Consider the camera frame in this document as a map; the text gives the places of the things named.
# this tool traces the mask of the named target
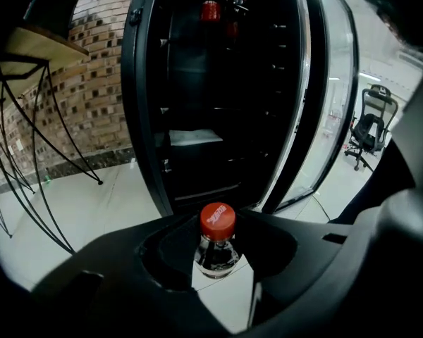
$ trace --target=table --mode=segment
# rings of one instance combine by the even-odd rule
[[[5,157],[8,159],[12,171],[7,172],[4,169],[4,164],[1,157],[0,169],[2,170],[6,182],[9,184],[17,200],[22,205],[25,212],[35,222],[35,224],[55,243],[57,243],[61,248],[65,249],[71,254],[75,253],[75,251],[72,246],[68,243],[67,239],[64,237],[62,231],[59,229],[59,226],[57,225],[56,220],[52,212],[50,211],[49,204],[47,203],[47,200],[45,198],[37,167],[35,134],[38,134],[42,138],[42,140],[44,140],[53,150],[55,150],[55,152],[60,155],[65,161],[68,161],[70,164],[74,165],[80,172],[96,180],[99,185],[103,184],[103,182],[99,179],[95,171],[93,171],[89,163],[80,153],[78,147],[75,145],[75,142],[73,141],[73,138],[71,137],[71,134],[69,133],[68,128],[66,127],[64,119],[59,110],[51,81],[51,71],[56,71],[59,68],[74,63],[86,57],[87,55],[87,50],[84,50],[83,48],[79,47],[74,43],[68,42],[62,37],[51,33],[50,31],[47,31],[34,25],[22,23],[22,25],[16,27],[15,30],[11,33],[11,36],[9,37],[9,40],[6,44],[5,51],[0,58],[0,134],[3,140],[3,144],[1,144],[0,142],[0,148],[4,152]],[[61,153],[35,126],[36,106],[39,98],[39,93],[42,87],[42,80],[46,74],[48,77],[50,90],[52,92],[51,97],[54,101],[55,110],[58,113],[59,118],[61,119],[61,123],[68,135],[70,142],[79,154],[83,163],[89,169],[89,172],[80,167],[68,157],[66,157],[63,153]],[[34,87],[35,85],[37,85],[38,88],[35,97],[32,118],[30,119],[30,117],[25,114],[25,111],[20,107],[19,103],[17,102],[16,96],[20,96],[23,92],[27,91],[31,87]],[[31,188],[30,183],[25,179],[25,177],[21,173],[19,167],[14,161],[13,156],[6,148],[8,144],[6,141],[3,112],[5,107],[7,107],[7,105],[9,104],[15,105],[17,110],[23,116],[24,120],[26,120],[32,128],[33,163],[35,166],[35,174],[39,185],[39,191],[41,192],[42,199],[44,200],[44,204],[49,212],[50,218],[63,241],[61,241],[61,239],[58,238],[57,235],[47,227],[43,219],[41,219],[37,211],[33,208],[32,204],[30,203],[30,200],[27,198],[25,192],[23,191],[23,187],[32,191],[33,194],[35,192]],[[15,187],[11,184],[10,178],[14,179],[17,183],[17,186],[23,194],[26,204],[24,204],[22,199],[17,194]],[[12,235],[6,228],[3,215],[1,214],[1,210],[0,225],[11,238]]]

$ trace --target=black office chair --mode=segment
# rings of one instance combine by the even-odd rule
[[[362,115],[354,128],[351,128],[349,147],[345,155],[356,157],[354,170],[359,170],[359,162],[373,171],[362,153],[373,154],[384,148],[388,127],[398,111],[398,103],[391,97],[390,90],[381,85],[372,85],[362,91]],[[370,134],[376,124],[375,135]]]

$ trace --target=tiled floor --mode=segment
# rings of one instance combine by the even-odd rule
[[[303,199],[278,216],[326,223],[325,209],[330,218],[336,218],[370,176],[364,168],[355,172],[353,166],[354,158],[341,153],[314,197]],[[53,180],[44,186],[55,219],[75,250],[104,233],[160,218],[136,163],[105,168],[97,174],[104,181],[102,186],[83,174]],[[41,194],[37,192],[28,197],[55,231]],[[13,235],[9,239],[0,228],[0,262],[13,281],[32,289],[69,254],[39,230],[12,192],[0,195],[0,206]],[[207,308],[232,333],[244,330],[253,277],[245,258],[242,257],[232,274],[222,280],[206,278],[193,264],[192,269],[192,285]]]

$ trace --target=red bottle cap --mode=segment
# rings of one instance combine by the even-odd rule
[[[235,229],[235,211],[225,203],[207,204],[200,212],[200,228],[212,241],[229,239]]]

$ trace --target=brick wall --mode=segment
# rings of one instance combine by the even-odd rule
[[[38,99],[37,127],[69,158],[77,154],[68,141],[54,109],[52,94],[78,148],[85,156],[131,146],[121,98],[121,42],[130,0],[79,0],[73,16],[69,40],[87,49],[90,55],[56,72],[52,72],[54,91],[47,79]],[[36,87],[19,100],[29,117],[35,101]],[[17,109],[4,111],[8,145],[14,158],[27,175],[34,172],[31,129]],[[20,139],[23,150],[16,142]],[[36,139],[38,165],[41,168],[60,163],[61,158],[39,137]]]

